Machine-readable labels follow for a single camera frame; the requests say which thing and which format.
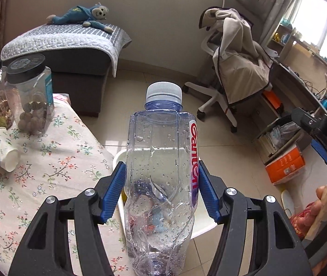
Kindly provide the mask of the grey quilted sofa cover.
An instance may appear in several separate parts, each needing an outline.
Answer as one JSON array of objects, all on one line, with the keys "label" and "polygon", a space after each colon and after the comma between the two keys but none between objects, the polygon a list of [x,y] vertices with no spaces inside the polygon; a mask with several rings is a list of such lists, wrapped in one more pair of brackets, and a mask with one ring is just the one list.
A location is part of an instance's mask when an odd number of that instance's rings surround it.
[{"label": "grey quilted sofa cover", "polygon": [[108,34],[80,24],[48,25],[33,28],[8,42],[0,52],[3,61],[19,56],[65,49],[96,49],[107,54],[112,61],[112,75],[116,76],[121,50],[131,43],[129,35],[113,25]]}]

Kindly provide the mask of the white paper cup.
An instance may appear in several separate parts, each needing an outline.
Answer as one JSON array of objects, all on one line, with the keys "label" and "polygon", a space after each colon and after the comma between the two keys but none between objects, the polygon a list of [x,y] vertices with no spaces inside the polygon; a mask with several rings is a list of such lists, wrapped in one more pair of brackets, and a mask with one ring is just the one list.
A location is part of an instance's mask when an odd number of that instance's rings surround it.
[{"label": "white paper cup", "polygon": [[0,167],[12,172],[20,160],[20,153],[12,143],[6,127],[0,127]]}]

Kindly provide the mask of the wooden desk with shelves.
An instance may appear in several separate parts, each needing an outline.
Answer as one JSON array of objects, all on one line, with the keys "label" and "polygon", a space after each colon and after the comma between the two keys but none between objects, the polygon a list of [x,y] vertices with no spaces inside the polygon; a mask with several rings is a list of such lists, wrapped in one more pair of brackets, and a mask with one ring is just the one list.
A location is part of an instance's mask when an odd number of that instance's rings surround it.
[{"label": "wooden desk with shelves", "polygon": [[272,91],[261,94],[251,114],[260,130],[253,144],[265,165],[293,145],[300,149],[307,145],[307,136],[301,130],[292,132],[279,147],[270,139],[275,127],[289,122],[288,116],[294,108],[317,117],[327,115],[327,59],[284,25],[277,27],[268,47],[277,53],[276,64],[270,71]]}]

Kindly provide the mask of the floral tablecloth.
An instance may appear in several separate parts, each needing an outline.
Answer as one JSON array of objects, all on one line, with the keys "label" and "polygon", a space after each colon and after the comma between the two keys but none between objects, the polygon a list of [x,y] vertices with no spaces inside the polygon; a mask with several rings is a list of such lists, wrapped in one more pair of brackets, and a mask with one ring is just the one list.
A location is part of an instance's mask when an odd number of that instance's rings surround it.
[{"label": "floral tablecloth", "polygon": [[93,136],[69,100],[54,95],[54,116],[44,134],[9,130],[20,152],[13,172],[0,167],[0,274],[11,262],[35,213],[47,196],[72,198],[111,174],[113,156]]}]

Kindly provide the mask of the blue stuffed monkey toy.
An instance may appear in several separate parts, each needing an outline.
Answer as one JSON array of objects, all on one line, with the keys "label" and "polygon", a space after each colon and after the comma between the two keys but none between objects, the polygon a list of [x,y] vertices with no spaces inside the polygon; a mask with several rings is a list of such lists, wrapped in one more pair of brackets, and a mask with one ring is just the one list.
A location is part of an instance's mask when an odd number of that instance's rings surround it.
[{"label": "blue stuffed monkey toy", "polygon": [[101,3],[97,3],[90,8],[74,6],[63,16],[49,15],[46,18],[46,23],[53,25],[81,24],[83,27],[93,27],[112,34],[114,30],[103,23],[108,13],[109,9]]}]

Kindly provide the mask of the clear plastic water bottle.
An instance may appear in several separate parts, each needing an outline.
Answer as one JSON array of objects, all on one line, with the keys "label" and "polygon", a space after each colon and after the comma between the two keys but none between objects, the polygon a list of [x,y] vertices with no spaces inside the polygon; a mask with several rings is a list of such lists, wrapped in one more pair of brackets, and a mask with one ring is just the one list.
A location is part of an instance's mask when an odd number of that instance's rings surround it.
[{"label": "clear plastic water bottle", "polygon": [[137,275],[178,275],[185,263],[199,196],[196,118],[182,89],[151,84],[130,117],[124,205],[128,256]]}]

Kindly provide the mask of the white office chair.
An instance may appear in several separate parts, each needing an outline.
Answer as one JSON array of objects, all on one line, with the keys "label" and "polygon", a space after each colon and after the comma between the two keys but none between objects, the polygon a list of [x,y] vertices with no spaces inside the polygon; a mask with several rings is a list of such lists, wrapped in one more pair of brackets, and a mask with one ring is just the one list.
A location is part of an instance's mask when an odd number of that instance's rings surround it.
[{"label": "white office chair", "polygon": [[206,111],[214,104],[219,104],[222,111],[230,121],[230,131],[236,133],[238,130],[237,120],[234,117],[236,109],[233,109],[228,105],[227,99],[225,97],[225,90],[222,85],[221,78],[215,68],[212,57],[214,56],[216,50],[220,47],[222,41],[222,19],[217,16],[219,11],[224,11],[225,8],[219,6],[213,6],[207,8],[202,12],[199,19],[199,29],[205,28],[207,35],[201,43],[201,49],[208,55],[208,63],[211,65],[211,70],[213,71],[212,80],[203,83],[198,81],[197,83],[186,82],[182,87],[183,93],[188,93],[189,91],[196,91],[203,95],[210,97],[202,106],[197,110],[197,118],[201,121],[205,120]]}]

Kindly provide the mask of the orange cardboard box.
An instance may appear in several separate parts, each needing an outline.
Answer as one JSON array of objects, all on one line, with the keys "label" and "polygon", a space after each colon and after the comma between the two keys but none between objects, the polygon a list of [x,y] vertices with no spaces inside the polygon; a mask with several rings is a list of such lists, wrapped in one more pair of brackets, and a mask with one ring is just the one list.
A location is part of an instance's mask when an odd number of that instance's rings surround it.
[{"label": "orange cardboard box", "polygon": [[294,144],[281,156],[265,166],[266,172],[273,185],[287,183],[305,169],[305,159]]}]

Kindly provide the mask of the clear jar with nuts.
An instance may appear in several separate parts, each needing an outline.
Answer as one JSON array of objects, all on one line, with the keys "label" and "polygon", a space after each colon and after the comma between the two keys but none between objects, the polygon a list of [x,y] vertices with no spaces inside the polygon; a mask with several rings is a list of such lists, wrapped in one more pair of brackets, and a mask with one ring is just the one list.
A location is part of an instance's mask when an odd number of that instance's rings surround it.
[{"label": "clear jar with nuts", "polygon": [[45,133],[54,115],[54,99],[44,55],[25,55],[7,66],[6,94],[19,131]]}]

